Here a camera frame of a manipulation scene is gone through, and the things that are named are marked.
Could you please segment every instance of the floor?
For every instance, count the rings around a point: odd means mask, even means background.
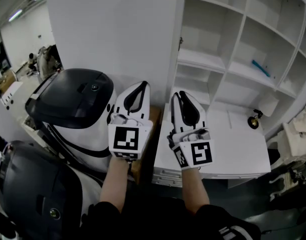
[[[153,154],[156,152],[158,134],[155,134],[147,147]],[[182,198],[182,189],[149,183],[152,176],[152,164],[155,156],[149,155],[149,159],[144,159],[147,163],[142,167],[145,169],[144,180],[139,186],[130,183],[128,193],[140,193],[145,195],[154,195],[161,197]],[[261,231],[287,228],[296,225],[300,215],[300,209],[289,210],[270,210],[270,193],[282,187],[281,182],[275,185],[269,184],[269,180],[275,178],[275,175],[264,175],[258,179],[253,179],[244,184],[228,189],[227,180],[203,179],[203,184],[208,193],[210,203],[226,209],[232,216],[242,220],[247,220],[256,224]],[[270,234],[262,235],[262,240],[304,240],[302,236],[306,232],[306,223],[297,227],[272,231]]]

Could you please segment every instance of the human arm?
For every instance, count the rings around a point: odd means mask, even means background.
[[[190,213],[195,214],[202,206],[210,204],[197,168],[182,170],[182,185],[182,197]]]
[[[118,236],[115,225],[121,223],[121,211],[124,206],[129,164],[124,159],[112,157],[109,163],[99,203],[91,205],[87,216],[82,216],[80,239],[93,238],[102,227],[110,236]]]
[[[127,192],[128,170],[129,164],[126,160],[113,156],[99,197],[100,202],[111,203],[120,213]]]

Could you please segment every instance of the drawer handle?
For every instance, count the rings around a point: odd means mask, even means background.
[[[171,187],[171,184],[167,184],[167,183],[164,183],[164,182],[158,182],[157,181],[155,184]]]
[[[181,172],[175,172],[175,171],[165,171],[163,170],[161,172],[161,175],[165,175],[165,176],[174,176],[174,177],[177,177],[177,178],[182,178],[182,173]]]
[[[162,178],[162,177],[158,177],[157,178],[158,181],[171,181],[171,182],[176,182],[176,183],[181,183],[182,184],[182,180],[180,180],[179,178]]]
[[[174,184],[174,181],[165,180],[165,179],[158,179],[158,182],[163,182],[163,183],[168,183],[168,184]]]
[[[176,176],[171,176],[171,175],[160,175],[160,174],[153,174],[153,177],[157,177],[159,179],[164,179],[164,180],[171,180],[171,181],[178,181],[178,182],[182,182],[181,178],[178,178]]]

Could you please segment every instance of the dark floor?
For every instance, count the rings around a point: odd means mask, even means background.
[[[269,193],[274,191],[268,185],[267,177],[253,179],[228,189],[227,180],[204,179],[203,184],[210,203],[225,208],[232,216],[250,221],[261,231],[290,227],[296,224],[300,209],[269,210]],[[131,183],[128,193],[141,193],[161,197],[182,198],[182,189],[156,184],[144,184],[141,187]],[[265,234],[263,240],[300,240],[306,231],[306,223]]]

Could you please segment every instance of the black and white robot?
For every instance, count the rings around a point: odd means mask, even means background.
[[[47,78],[25,104],[35,122],[45,126],[51,146],[88,171],[106,173],[108,124],[117,95],[112,80],[100,71],[72,68]]]
[[[0,158],[0,205],[9,221],[0,227],[9,237],[3,235],[9,239],[16,230],[15,239],[74,239],[101,186],[39,146],[9,142]]]

